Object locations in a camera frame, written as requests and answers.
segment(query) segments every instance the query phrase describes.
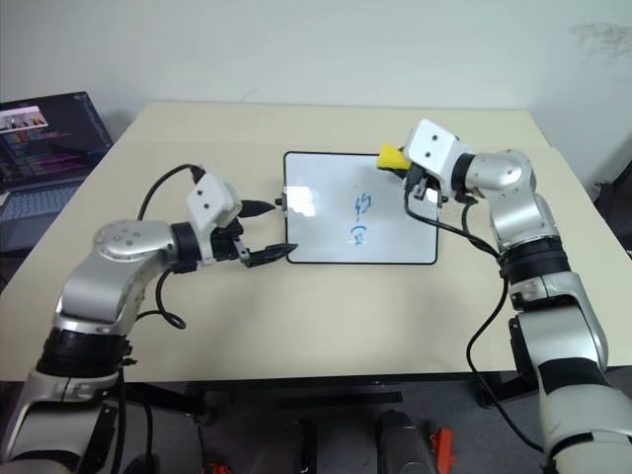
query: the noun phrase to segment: robotic arm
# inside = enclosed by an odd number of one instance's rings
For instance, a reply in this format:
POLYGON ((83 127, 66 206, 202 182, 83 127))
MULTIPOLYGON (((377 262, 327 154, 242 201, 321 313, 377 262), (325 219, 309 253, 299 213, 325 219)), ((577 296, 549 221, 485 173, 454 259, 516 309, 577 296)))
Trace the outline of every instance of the robotic arm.
POLYGON ((192 272, 198 263, 239 259, 254 267, 296 247, 278 244, 250 252, 237 217, 274 206, 239 200, 230 185, 201 168, 194 167, 193 175, 188 222, 122 220, 95 235, 91 254, 63 286, 43 354, 2 439, 3 474, 84 473, 102 467, 117 415, 104 402, 131 353, 126 337, 148 282, 165 272, 192 272))
POLYGON ((423 120, 404 158, 411 163, 406 199, 432 188, 444 197, 469 194, 490 204, 501 276, 517 312, 510 321, 516 368, 539 386, 545 472, 629 472, 632 402, 603 376, 605 334, 571 272, 551 211, 535 192, 526 156, 513 150, 473 154, 423 120))

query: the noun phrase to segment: yellow sponge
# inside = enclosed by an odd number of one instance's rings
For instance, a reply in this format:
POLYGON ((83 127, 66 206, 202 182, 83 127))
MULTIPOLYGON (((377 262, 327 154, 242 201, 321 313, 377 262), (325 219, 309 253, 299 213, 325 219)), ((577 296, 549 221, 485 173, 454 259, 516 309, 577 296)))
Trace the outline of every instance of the yellow sponge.
POLYGON ((387 143, 380 147, 375 164, 380 170, 408 170, 411 167, 402 152, 387 143))

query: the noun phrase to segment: black cable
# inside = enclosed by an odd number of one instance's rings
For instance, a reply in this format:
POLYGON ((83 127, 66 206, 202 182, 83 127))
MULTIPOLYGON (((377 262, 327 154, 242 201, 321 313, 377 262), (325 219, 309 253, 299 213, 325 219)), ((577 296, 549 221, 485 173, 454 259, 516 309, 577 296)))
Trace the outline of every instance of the black cable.
POLYGON ((138 321, 141 318, 144 318, 145 316, 149 316, 152 314, 159 314, 160 316, 162 316, 165 321, 167 321, 169 324, 171 324, 174 328, 176 329, 186 329, 187 328, 187 323, 177 314, 174 314, 170 311, 167 311, 165 309, 165 305, 162 302, 162 287, 165 284, 165 280, 167 279, 167 277, 173 273, 176 269, 174 267, 170 267, 167 270, 165 270, 160 277, 158 278, 158 282, 156 283, 156 292, 155 292, 155 296, 156 296, 156 306, 158 306, 158 309, 152 309, 150 311, 145 311, 143 313, 140 313, 137 317, 136 317, 136 321, 138 321))
POLYGON ((204 437, 201 435, 200 425, 197 425, 197 439, 199 440, 199 451, 201 455, 201 468, 203 470, 206 464, 206 447, 204 446, 204 437))
POLYGON ((162 185, 165 181, 167 181, 169 178, 174 176, 176 173, 180 173, 183 170, 191 170, 193 173, 196 173, 198 172, 198 170, 200 170, 200 167, 196 165, 191 165, 191 164, 180 165, 174 168, 173 170, 170 170, 164 175, 162 175, 158 179, 158 181, 156 181, 156 183, 154 183, 153 186, 149 188, 149 191, 145 195, 145 199, 142 200, 142 204, 140 205, 140 210, 138 211, 136 220, 142 220, 145 217, 145 212, 147 211, 147 205, 149 205, 149 202, 153 198, 154 193, 156 193, 156 190, 160 188, 160 185, 162 185))
MULTIPOLYGON (((463 226, 463 229, 461 230, 461 229, 458 229, 456 227, 452 227, 451 225, 445 224, 443 222, 439 222, 438 220, 429 219, 427 217, 423 217, 421 215, 416 214, 409 207, 409 204, 408 204, 409 196, 410 196, 410 193, 405 193, 405 196, 404 196, 404 208, 405 208, 406 213, 408 215, 410 215, 414 219, 419 220, 421 222, 424 222, 424 223, 426 223, 428 225, 433 225, 434 227, 437 227, 439 229, 447 230, 448 232, 452 232, 452 233, 454 233, 456 235, 460 235, 461 237, 465 237, 467 240, 469 240, 472 243, 472 245, 474 247, 476 247, 477 249, 481 250, 482 252, 490 254, 495 259, 498 259, 498 257, 499 257, 498 252, 490 244, 485 242, 480 237, 477 237, 477 236, 475 236, 475 235, 473 235, 473 234, 471 234, 469 232, 469 229, 468 229, 468 226, 467 226, 467 211, 470 209, 470 207, 472 205, 474 205, 477 202, 475 199, 474 200, 469 200, 466 203, 465 207, 463 208, 463 211, 461 213, 461 225, 463 226)), ((494 308, 494 311, 492 312, 492 314, 485 320, 485 322, 478 329, 478 331, 476 331, 476 333, 474 333, 474 336, 472 336, 472 339, 470 339, 469 343, 467 344, 467 349, 465 350, 465 356, 467 358, 467 363, 468 363, 470 369, 476 375, 476 377, 478 378, 481 386, 487 392, 487 394, 489 395, 490 399, 492 400, 492 403, 498 409, 499 413, 505 419, 505 421, 510 426, 510 428, 513 430, 513 432, 530 448, 535 449, 536 451, 539 451, 539 452, 544 452, 543 449, 542 449, 542 446, 540 446, 536 442, 534 442, 531 439, 529 439, 526 436, 526 434, 524 434, 520 430, 520 428, 517 427, 517 425, 514 423, 512 418, 505 411, 505 408, 503 407, 503 405, 501 405, 500 401, 498 400, 498 398, 494 394, 494 391, 492 390, 492 388, 485 381, 485 378, 483 377, 483 375, 481 375, 481 373, 476 369, 476 366, 474 365, 474 362, 472 361, 472 354, 471 354, 471 352, 472 352, 472 347, 474 346, 474 343, 481 336, 481 334, 483 334, 483 332, 489 327, 489 325, 492 324, 492 322, 496 319, 496 317, 499 315, 499 313, 503 309, 503 306, 505 305, 505 300, 507 299, 508 291, 509 291, 509 283, 508 283, 506 278, 503 278, 503 293, 501 294, 501 298, 500 298, 498 304, 496 305, 496 308, 494 308)))
POLYGON ((118 427, 117 445, 115 446, 115 457, 112 461, 111 474, 119 474, 120 462, 122 461, 122 449, 125 444, 126 410, 125 410, 125 378, 122 366, 118 369, 118 427))
POLYGON ((153 473, 154 468, 155 468, 154 455, 153 455, 154 417, 153 417, 153 413, 151 412, 151 406, 149 405, 149 403, 147 402, 147 399, 141 392, 134 389, 133 387, 127 387, 127 388, 138 397, 142 405, 142 408, 145 411, 145 420, 147 424, 147 434, 145 437, 145 460, 146 460, 147 472, 153 473))

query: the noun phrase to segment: beige tabletop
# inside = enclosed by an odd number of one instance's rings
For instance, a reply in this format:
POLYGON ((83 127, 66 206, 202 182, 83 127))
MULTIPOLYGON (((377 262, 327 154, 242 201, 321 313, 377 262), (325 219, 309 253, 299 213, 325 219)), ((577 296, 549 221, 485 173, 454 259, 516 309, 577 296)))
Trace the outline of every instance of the beige tabletop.
MULTIPOLYGON (((150 104, 52 224, 0 296, 0 379, 21 380, 40 356, 64 280, 104 223, 133 217, 151 184, 181 163, 202 164, 241 198, 274 200, 288 150, 375 152, 402 144, 433 119, 478 151, 521 149, 533 163, 573 269, 610 345, 610 364, 632 363, 632 264, 559 153, 526 112, 463 112, 217 104, 150 104)), ((189 176, 165 184, 148 219, 186 218, 189 176)), ((441 219, 456 222, 460 206, 441 219)), ((474 207, 474 233, 491 239, 487 206, 474 207)), ((243 221, 253 250, 284 239, 280 211, 243 221)), ((151 295, 153 287, 148 288, 151 295)), ((161 318, 134 326, 139 364, 127 378, 235 380, 466 371, 465 346, 501 292, 498 267, 464 239, 439 233, 431 266, 292 265, 246 269, 222 262, 173 276, 167 307, 189 324, 161 318)), ((153 307, 147 298, 143 309, 153 307)), ((482 370, 513 369, 507 304, 475 347, 482 370)))

